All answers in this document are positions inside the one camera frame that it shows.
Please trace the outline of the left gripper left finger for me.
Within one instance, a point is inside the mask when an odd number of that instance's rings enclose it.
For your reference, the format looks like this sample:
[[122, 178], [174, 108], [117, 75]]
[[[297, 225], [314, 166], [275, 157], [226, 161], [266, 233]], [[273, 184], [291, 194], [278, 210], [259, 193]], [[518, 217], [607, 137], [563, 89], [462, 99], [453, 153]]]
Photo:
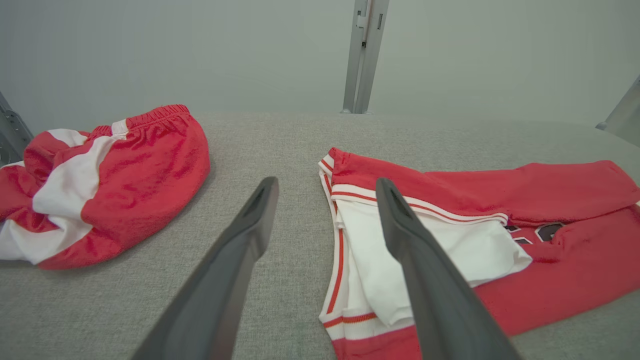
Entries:
[[230, 360], [254, 265], [274, 227], [279, 181], [266, 177], [194, 269], [134, 360]]

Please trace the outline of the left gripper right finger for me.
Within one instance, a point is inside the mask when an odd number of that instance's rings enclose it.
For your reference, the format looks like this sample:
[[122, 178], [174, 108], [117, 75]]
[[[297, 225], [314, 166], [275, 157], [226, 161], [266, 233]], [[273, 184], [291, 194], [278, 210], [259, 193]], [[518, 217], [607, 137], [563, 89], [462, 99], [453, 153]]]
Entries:
[[519, 360], [521, 354], [395, 184], [375, 195], [386, 248], [402, 266], [425, 360]]

